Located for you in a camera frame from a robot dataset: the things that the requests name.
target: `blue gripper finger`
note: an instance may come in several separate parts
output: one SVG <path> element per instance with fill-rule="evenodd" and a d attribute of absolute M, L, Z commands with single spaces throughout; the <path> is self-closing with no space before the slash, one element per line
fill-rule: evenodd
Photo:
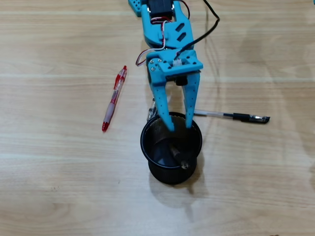
<path fill-rule="evenodd" d="M 188 75 L 187 80 L 188 84 L 183 86 L 183 93 L 186 109 L 186 128 L 191 128 L 199 88 L 200 74 Z"/>
<path fill-rule="evenodd" d="M 169 131 L 175 131 L 172 118 L 169 115 L 167 106 L 167 96 L 164 86 L 156 86 L 152 88 L 154 99 L 156 101 L 156 107 L 161 120 L 164 122 Z"/>

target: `pen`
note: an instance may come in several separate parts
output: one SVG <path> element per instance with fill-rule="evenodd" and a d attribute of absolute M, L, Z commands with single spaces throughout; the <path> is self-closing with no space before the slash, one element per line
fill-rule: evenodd
<path fill-rule="evenodd" d="M 189 167 L 187 156 L 180 153 L 172 144 L 168 145 L 173 158 L 178 162 L 178 164 L 181 164 L 181 167 L 186 170 Z"/>
<path fill-rule="evenodd" d="M 149 108 L 148 116 L 147 116 L 147 121 L 151 120 L 153 117 L 155 117 L 158 114 L 158 110 L 156 107 L 156 101 L 153 98 L 151 107 Z"/>
<path fill-rule="evenodd" d="M 113 93 L 113 96 L 112 96 L 112 100 L 110 101 L 110 103 L 109 103 L 109 105 L 107 107 L 106 115 L 105 115 L 105 118 L 103 120 L 102 131 L 104 133 L 108 129 L 110 120 L 113 117 L 114 110 L 115 110 L 115 107 L 116 107 L 116 103 L 117 103 L 117 100 L 118 100 L 118 96 L 119 96 L 119 93 L 120 93 L 120 91 L 121 91 L 121 89 L 123 87 L 126 75 L 127 75 L 127 66 L 124 66 L 123 69 L 118 73 L 118 75 L 116 77 L 115 85 L 114 85 L 114 93 Z"/>
<path fill-rule="evenodd" d="M 212 116 L 221 118 L 230 118 L 240 120 L 241 122 L 266 124 L 270 120 L 270 117 L 259 117 L 256 115 L 241 114 L 241 113 L 224 113 L 224 112 L 207 112 L 202 110 L 195 110 L 194 114 L 197 116 Z"/>

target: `pen holder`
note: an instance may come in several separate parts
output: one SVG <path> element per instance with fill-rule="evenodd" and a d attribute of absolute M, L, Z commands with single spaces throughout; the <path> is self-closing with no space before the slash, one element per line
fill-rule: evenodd
<path fill-rule="evenodd" d="M 170 116 L 174 132 L 167 129 L 158 115 L 154 116 L 142 130 L 140 145 L 152 175 L 162 183 L 179 184 L 196 169 L 202 135 L 194 121 L 190 129 L 186 128 L 185 115 L 170 112 Z"/>

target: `red pen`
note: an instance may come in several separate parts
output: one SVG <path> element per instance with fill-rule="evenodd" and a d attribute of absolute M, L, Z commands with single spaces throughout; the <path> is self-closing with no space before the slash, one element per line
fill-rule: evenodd
<path fill-rule="evenodd" d="M 119 96 L 119 93 L 120 93 L 120 91 L 121 91 L 121 89 L 123 87 L 126 75 L 127 75 L 127 66 L 124 66 L 123 69 L 119 72 L 119 74 L 116 77 L 115 85 L 114 85 L 114 93 L 113 93 L 113 96 L 112 96 L 112 100 L 110 101 L 110 103 L 109 103 L 109 105 L 107 107 L 106 115 L 105 115 L 105 118 L 103 120 L 102 131 L 104 133 L 108 129 L 110 120 L 113 117 L 114 110 L 115 110 L 115 107 L 116 107 L 116 103 L 117 103 L 117 100 L 118 100 L 118 96 Z"/>

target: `blue plastic part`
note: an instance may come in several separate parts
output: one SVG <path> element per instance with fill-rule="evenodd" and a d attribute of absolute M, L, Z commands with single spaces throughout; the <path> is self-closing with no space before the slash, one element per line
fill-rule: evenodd
<path fill-rule="evenodd" d="M 151 48 L 162 46 L 160 25 L 152 25 L 146 0 L 128 0 L 129 5 L 138 17 L 142 17 L 142 26 L 146 43 Z M 173 66 L 174 58 L 180 48 L 193 41 L 189 19 L 183 14 L 179 1 L 174 4 L 174 22 L 165 24 L 166 47 L 163 51 L 147 54 L 149 84 L 156 101 L 159 116 L 170 131 L 174 124 L 169 116 L 165 85 L 171 77 L 187 75 L 188 84 L 183 86 L 186 109 L 186 127 L 191 128 L 200 81 L 200 70 L 203 64 L 197 59 L 193 46 L 179 55 L 182 65 Z"/>
<path fill-rule="evenodd" d="M 174 124 L 169 116 L 165 85 L 168 76 L 189 74 L 188 84 L 183 86 L 184 104 L 186 109 L 186 127 L 191 128 L 195 109 L 202 63 L 197 59 L 195 50 L 187 50 L 181 53 L 179 59 L 183 65 L 173 66 L 173 59 L 178 49 L 168 49 L 147 55 L 149 83 L 156 101 L 158 114 L 170 131 L 174 131 Z"/>
<path fill-rule="evenodd" d="M 141 17 L 141 0 L 128 0 L 129 5 L 137 17 Z"/>
<path fill-rule="evenodd" d="M 165 24 L 165 39 L 167 48 L 182 48 L 193 41 L 192 30 L 189 19 L 183 14 L 181 5 L 174 1 L 174 12 L 176 21 Z M 144 39 L 150 47 L 162 46 L 162 33 L 160 25 L 152 25 L 148 6 L 141 6 L 141 17 Z"/>

